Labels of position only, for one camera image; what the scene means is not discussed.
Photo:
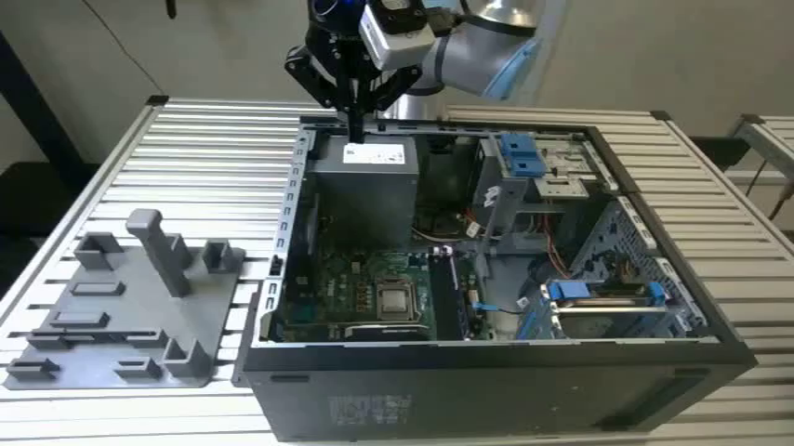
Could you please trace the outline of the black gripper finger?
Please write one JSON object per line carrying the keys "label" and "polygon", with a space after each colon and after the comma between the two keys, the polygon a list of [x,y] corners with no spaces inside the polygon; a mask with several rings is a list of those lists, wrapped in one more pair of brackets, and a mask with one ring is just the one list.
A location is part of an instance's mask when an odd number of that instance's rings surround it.
{"label": "black gripper finger", "polygon": [[364,116],[383,112],[408,91],[420,77],[420,67],[411,65],[399,68],[391,76],[374,86],[383,72],[368,63],[358,73],[356,87],[356,141],[363,142]]}
{"label": "black gripper finger", "polygon": [[312,62],[312,55],[306,46],[295,46],[288,50],[284,70],[318,104],[327,109],[335,109],[343,115],[348,141],[356,142],[358,114],[352,109],[350,85],[338,86],[323,76]]}

